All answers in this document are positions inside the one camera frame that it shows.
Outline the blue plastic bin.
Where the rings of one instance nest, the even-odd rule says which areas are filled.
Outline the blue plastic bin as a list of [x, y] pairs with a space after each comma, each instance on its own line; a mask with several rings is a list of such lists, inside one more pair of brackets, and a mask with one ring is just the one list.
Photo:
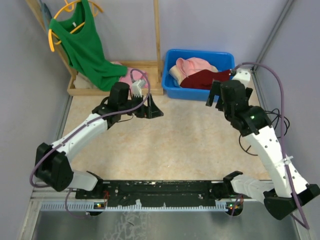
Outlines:
[[234, 56], [227, 52], [168, 50], [162, 87], [172, 99], [206, 101], [213, 80], [230, 80]]

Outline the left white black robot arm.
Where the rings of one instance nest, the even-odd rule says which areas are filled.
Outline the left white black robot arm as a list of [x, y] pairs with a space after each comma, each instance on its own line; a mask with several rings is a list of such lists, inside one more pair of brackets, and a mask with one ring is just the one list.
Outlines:
[[138, 80], [133, 85], [115, 83], [109, 96], [92, 110], [82, 124], [51, 144], [40, 144], [36, 150], [34, 176], [57, 192], [80, 189], [95, 199], [101, 197], [104, 186], [98, 183], [100, 177], [89, 171], [73, 170], [71, 162], [87, 144], [118, 123], [123, 115], [142, 119], [164, 115], [150, 93], [143, 96], [144, 83], [145, 80]]

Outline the black wire hat stand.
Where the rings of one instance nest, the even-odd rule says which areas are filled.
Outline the black wire hat stand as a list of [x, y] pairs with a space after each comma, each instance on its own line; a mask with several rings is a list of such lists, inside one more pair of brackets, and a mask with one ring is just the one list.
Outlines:
[[[274, 118], [271, 119], [271, 123], [272, 123], [272, 125], [273, 125], [275, 130], [277, 129], [277, 127], [280, 127], [282, 115], [280, 113], [280, 109], [279, 108], [274, 108], [273, 110], [265, 110], [265, 113], [268, 116], [274, 116]], [[288, 133], [288, 130], [289, 130], [290, 126], [291, 126], [291, 122], [286, 116], [284, 116], [284, 126], [285, 126], [285, 129], [284, 129], [284, 136], [285, 136]], [[250, 152], [250, 148], [252, 147], [251, 145], [248, 145], [247, 147], [243, 147], [242, 138], [243, 138], [243, 136], [240, 134], [239, 137], [238, 137], [238, 144], [239, 144], [240, 148], [246, 154], [256, 157], [257, 154], [254, 154], [254, 153]]]

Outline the dark red bucket hat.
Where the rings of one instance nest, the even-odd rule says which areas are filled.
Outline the dark red bucket hat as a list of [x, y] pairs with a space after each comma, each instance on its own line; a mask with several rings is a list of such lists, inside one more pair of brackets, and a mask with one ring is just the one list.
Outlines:
[[220, 72], [201, 70], [185, 78], [180, 84], [180, 87], [187, 89], [210, 90], [214, 80], [219, 82], [226, 82], [230, 80], [230, 77], [230, 69]]

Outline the wooden clothes rack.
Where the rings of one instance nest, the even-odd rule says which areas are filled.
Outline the wooden clothes rack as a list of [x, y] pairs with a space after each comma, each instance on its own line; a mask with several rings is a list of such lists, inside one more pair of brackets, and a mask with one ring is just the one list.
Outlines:
[[163, 95], [163, 60], [157, 0], [98, 0], [96, 26], [109, 61], [147, 72], [151, 92]]

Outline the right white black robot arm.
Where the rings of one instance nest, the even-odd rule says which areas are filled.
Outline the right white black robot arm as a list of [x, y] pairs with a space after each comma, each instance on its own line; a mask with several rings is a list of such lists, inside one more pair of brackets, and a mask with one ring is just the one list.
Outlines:
[[271, 182], [235, 171], [223, 178], [223, 192], [229, 198], [242, 194], [255, 199], [275, 219], [282, 220], [319, 196], [320, 188], [308, 183], [292, 164], [291, 157], [284, 153], [265, 110], [249, 105], [253, 90], [241, 82], [240, 76], [250, 78], [248, 72], [241, 70], [233, 79], [213, 80], [206, 105], [212, 106], [214, 97], [218, 97], [216, 109], [224, 113], [225, 119], [253, 147]]

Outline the pink bucket hat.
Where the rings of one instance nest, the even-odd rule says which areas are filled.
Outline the pink bucket hat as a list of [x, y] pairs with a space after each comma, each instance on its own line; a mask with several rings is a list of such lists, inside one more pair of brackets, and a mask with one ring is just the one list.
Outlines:
[[191, 57], [188, 59], [183, 59], [180, 57], [176, 60], [175, 65], [184, 78], [202, 70], [209, 70], [212, 72], [217, 70], [208, 61], [198, 57]]

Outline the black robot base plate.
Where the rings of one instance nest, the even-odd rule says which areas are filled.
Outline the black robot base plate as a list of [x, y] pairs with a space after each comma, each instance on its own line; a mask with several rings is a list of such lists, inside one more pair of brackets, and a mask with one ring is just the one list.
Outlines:
[[206, 212], [239, 215], [245, 197], [223, 181], [99, 180], [93, 190], [78, 189], [77, 200], [95, 200], [95, 211]]

